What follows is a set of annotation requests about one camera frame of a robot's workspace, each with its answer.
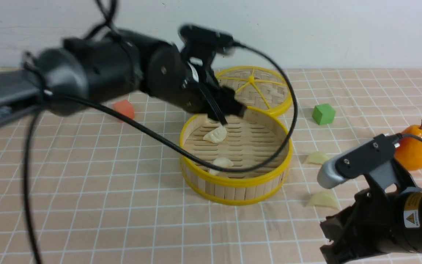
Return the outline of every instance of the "warning label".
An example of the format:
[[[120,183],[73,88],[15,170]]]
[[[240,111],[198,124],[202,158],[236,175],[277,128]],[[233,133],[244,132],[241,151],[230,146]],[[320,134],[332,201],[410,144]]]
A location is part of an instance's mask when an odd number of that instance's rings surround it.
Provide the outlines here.
[[[404,211],[403,212],[403,220],[405,222],[406,228],[418,228],[418,227],[420,227],[418,210]]]
[[[422,192],[411,194],[405,202],[403,211],[403,221],[406,228],[418,228],[419,223],[419,205],[422,198]]]

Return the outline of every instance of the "pear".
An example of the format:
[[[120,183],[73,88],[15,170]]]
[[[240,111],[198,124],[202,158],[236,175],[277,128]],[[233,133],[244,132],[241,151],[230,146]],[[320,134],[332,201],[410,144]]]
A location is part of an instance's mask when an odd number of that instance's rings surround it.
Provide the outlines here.
[[[401,133],[422,138],[422,119],[421,125],[411,125]],[[395,150],[395,159],[408,171],[422,169],[422,142],[412,137],[404,137],[399,143],[400,146]]]

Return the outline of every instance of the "orange block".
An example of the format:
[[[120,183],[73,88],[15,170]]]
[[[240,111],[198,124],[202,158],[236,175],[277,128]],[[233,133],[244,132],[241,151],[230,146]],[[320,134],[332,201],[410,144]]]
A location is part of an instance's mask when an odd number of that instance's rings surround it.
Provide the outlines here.
[[[121,113],[122,115],[134,119],[134,107],[128,100],[121,100],[116,102],[114,104],[114,110]]]

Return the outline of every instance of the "bamboo steamer lid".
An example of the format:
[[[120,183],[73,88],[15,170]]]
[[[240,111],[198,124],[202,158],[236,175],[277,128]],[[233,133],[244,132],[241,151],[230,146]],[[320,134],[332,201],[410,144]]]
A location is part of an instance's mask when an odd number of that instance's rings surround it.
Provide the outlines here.
[[[274,70],[241,66],[216,74],[220,85],[236,91],[236,99],[247,106],[266,111],[272,116],[284,114],[292,104],[289,88],[283,77]]]

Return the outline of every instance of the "robotic arm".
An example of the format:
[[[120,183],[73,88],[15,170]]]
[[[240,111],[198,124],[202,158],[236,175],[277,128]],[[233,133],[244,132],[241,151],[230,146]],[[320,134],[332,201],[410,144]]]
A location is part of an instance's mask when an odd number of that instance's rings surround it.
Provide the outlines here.
[[[208,114],[223,125],[225,116],[243,117],[246,106],[234,98],[233,89],[218,84],[211,68],[216,54],[234,49],[230,35],[184,25],[179,34],[185,46],[179,51],[137,32],[118,34],[109,32],[101,40],[67,38],[62,47],[44,50],[32,68],[0,73],[0,127],[33,113],[48,95],[102,103],[136,91],[189,113]],[[83,109],[75,102],[47,102],[47,110],[59,116]]]
[[[327,264],[382,254],[422,254],[422,189],[394,158],[397,141],[409,135],[378,135],[322,165],[318,183],[331,189],[363,175],[369,188],[355,203],[327,217],[320,227],[329,245],[320,248]],[[395,192],[386,193],[395,184]]]

